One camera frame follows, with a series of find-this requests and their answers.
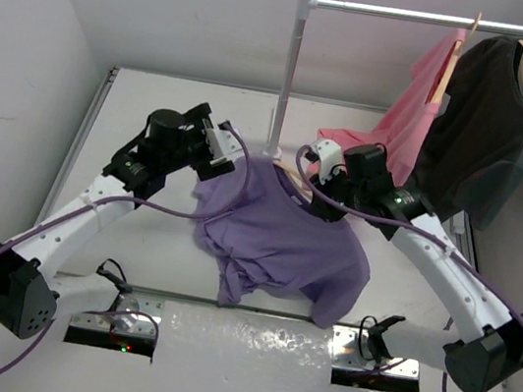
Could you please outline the purple t shirt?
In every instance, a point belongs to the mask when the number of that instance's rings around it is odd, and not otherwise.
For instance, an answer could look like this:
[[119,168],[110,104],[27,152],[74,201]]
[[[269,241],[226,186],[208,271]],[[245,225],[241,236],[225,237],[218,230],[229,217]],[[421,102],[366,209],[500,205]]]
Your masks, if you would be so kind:
[[197,246],[215,257],[217,300],[239,304],[257,289],[278,299],[303,295],[311,320],[328,328],[350,312],[370,266],[347,221],[314,216],[286,174],[268,159],[239,158],[227,175],[198,182]]

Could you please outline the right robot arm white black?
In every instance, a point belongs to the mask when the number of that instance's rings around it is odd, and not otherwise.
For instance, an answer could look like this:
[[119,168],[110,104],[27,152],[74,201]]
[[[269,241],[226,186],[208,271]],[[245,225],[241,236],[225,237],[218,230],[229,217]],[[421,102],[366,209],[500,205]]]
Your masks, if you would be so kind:
[[441,369],[462,392],[488,392],[523,368],[523,313],[521,321],[514,319],[472,274],[425,196],[394,184],[382,144],[342,150],[320,139],[304,154],[318,169],[310,182],[320,217],[333,222],[352,214],[378,228],[417,267],[455,325],[445,337],[403,315],[388,316],[360,339],[365,361],[412,358]]

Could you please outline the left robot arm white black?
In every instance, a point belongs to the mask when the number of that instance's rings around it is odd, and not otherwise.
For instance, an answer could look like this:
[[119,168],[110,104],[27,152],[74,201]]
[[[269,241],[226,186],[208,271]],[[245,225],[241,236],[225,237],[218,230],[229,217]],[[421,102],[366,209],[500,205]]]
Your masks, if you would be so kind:
[[107,313],[131,287],[108,271],[61,277],[60,267],[99,232],[191,168],[201,181],[234,171],[246,146],[229,122],[215,124],[206,102],[180,113],[157,109],[120,147],[91,184],[26,232],[0,243],[0,324],[19,339],[38,334],[63,315]]

